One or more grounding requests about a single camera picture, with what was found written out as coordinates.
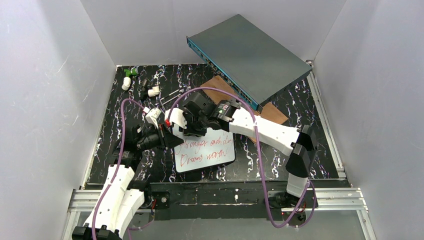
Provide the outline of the small whiteboard red writing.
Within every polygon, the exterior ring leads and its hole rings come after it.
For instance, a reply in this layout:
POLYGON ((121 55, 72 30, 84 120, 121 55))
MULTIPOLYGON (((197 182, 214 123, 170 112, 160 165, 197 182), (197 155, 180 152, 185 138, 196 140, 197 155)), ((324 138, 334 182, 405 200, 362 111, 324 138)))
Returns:
POLYGON ((232 133, 208 128, 205 136, 185 136, 177 125, 172 133, 183 139, 183 143, 173 149, 178 173, 230 163, 236 158, 232 133))

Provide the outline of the white pipe elbow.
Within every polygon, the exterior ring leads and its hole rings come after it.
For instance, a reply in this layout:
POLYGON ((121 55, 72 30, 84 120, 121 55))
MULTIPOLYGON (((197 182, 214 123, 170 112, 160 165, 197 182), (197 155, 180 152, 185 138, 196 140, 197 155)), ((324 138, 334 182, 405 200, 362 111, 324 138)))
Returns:
POLYGON ((122 90, 128 91, 132 85, 132 79, 130 77, 124 77, 121 85, 122 90))

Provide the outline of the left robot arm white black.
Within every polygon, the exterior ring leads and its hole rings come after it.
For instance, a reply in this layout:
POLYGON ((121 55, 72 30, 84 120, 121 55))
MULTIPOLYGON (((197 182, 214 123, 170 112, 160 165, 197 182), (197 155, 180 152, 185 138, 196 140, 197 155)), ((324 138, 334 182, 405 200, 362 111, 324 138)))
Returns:
POLYGON ((144 129, 137 125, 126 127, 115 152, 115 160, 108 167, 106 182, 88 218, 75 226, 73 240, 121 240, 137 209, 145 202, 143 188, 130 188, 140 164, 143 151, 158 148, 172 149, 183 144, 165 125, 151 125, 144 129))

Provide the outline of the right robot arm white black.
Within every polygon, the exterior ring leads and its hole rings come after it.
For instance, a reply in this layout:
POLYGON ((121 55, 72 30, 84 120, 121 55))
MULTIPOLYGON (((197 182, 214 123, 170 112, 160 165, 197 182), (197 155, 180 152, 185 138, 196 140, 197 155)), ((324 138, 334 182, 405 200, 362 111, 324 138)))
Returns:
POLYGON ((213 103, 198 92, 190 94, 181 109, 174 108, 169 120, 178 125, 185 136, 204 137, 208 129, 222 130, 254 138, 258 144, 264 143, 279 150, 288 157, 285 165, 288 180, 284 194, 272 198, 274 207, 295 206, 303 201, 318 151, 316 134, 311 126, 284 126, 255 115, 239 99, 213 103))

